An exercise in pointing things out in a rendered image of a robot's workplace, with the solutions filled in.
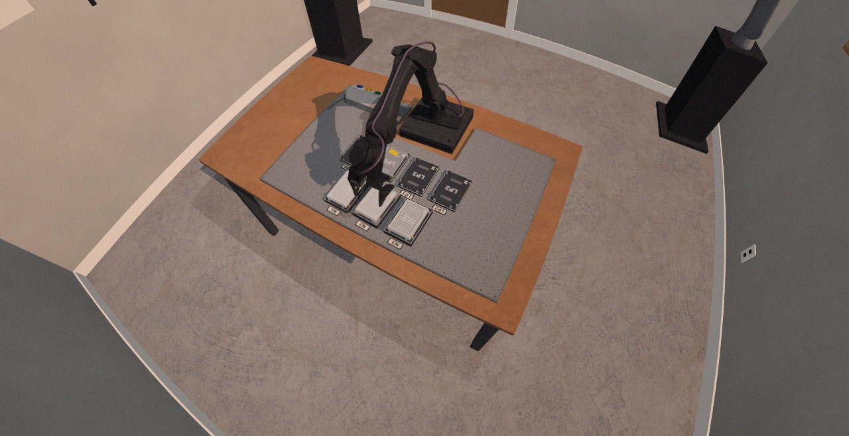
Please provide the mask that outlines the beige button panel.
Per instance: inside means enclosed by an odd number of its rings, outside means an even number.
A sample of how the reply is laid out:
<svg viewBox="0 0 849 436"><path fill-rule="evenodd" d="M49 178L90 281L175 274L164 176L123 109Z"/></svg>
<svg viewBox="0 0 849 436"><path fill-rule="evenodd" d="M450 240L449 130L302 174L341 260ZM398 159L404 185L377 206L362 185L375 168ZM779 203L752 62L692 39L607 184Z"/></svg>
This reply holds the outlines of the beige button panel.
<svg viewBox="0 0 849 436"><path fill-rule="evenodd" d="M349 106L371 113L374 106L378 103L381 95L381 92L373 91L370 88L364 88L364 86L361 85L348 86L346 97L340 98L340 100L336 103L345 98ZM328 109L335 106L336 103L332 104Z"/></svg>

